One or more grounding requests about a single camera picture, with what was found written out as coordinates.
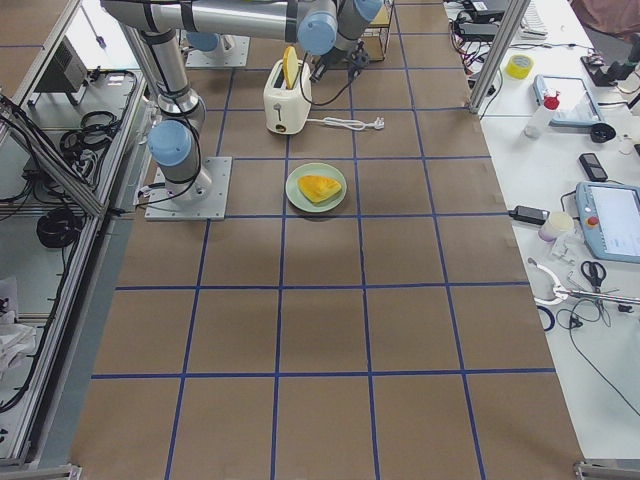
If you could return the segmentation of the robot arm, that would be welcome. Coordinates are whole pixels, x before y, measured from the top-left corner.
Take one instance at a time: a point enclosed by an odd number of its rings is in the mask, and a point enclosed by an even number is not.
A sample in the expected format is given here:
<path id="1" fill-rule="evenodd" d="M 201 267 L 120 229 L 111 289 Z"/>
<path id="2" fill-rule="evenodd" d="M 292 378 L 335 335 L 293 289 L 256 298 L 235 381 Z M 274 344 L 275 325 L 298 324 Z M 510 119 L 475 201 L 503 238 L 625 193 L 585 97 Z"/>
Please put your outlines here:
<path id="1" fill-rule="evenodd" d="M 178 205 L 199 201 L 209 190 L 199 134 L 205 118 L 201 97 L 186 75 L 177 34 L 238 35 L 278 39 L 316 57 L 311 78 L 318 81 L 340 62 L 357 76 L 369 59 L 361 40 L 382 7 L 379 1 L 104 1 L 104 10 L 139 43 L 136 58 L 145 79 L 158 89 L 162 120 L 151 134 L 164 139 L 177 126 L 187 153 L 174 165 L 153 158 L 165 178 L 168 198 Z"/>
<path id="2" fill-rule="evenodd" d="M 235 48 L 232 36 L 219 33 L 188 32 L 187 41 L 192 49 L 209 57 L 230 54 Z"/>

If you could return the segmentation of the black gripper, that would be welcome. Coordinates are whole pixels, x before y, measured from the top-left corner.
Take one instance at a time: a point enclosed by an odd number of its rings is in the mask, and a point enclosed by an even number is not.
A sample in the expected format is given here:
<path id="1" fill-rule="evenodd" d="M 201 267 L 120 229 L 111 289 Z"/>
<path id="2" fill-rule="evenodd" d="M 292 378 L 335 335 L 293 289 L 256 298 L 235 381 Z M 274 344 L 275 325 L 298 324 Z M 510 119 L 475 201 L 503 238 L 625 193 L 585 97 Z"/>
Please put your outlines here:
<path id="1" fill-rule="evenodd" d="M 341 63 L 345 63 L 348 66 L 349 75 L 359 75 L 370 63 L 370 57 L 364 43 L 356 42 L 346 50 L 334 47 L 328 53 L 321 55 L 314 62 L 311 81 L 313 83 L 321 81 L 329 69 Z"/>

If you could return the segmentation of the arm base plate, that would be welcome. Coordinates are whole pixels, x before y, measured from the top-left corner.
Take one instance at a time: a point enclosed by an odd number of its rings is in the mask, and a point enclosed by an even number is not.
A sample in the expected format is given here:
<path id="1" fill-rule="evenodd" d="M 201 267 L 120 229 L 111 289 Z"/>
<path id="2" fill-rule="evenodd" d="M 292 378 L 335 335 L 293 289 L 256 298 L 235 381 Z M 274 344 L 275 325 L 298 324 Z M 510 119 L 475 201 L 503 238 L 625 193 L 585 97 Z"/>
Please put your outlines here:
<path id="1" fill-rule="evenodd" d="M 166 183 L 164 174 L 156 168 L 155 182 L 162 183 L 150 193 L 149 206 L 145 210 L 148 221 L 221 221 L 225 218 L 228 190 L 231 179 L 231 157 L 205 157 L 201 172 L 189 189 L 179 195 L 181 189 Z"/>
<path id="2" fill-rule="evenodd" d="M 244 67 L 250 38 L 217 33 L 186 33 L 186 67 L 220 69 Z"/>

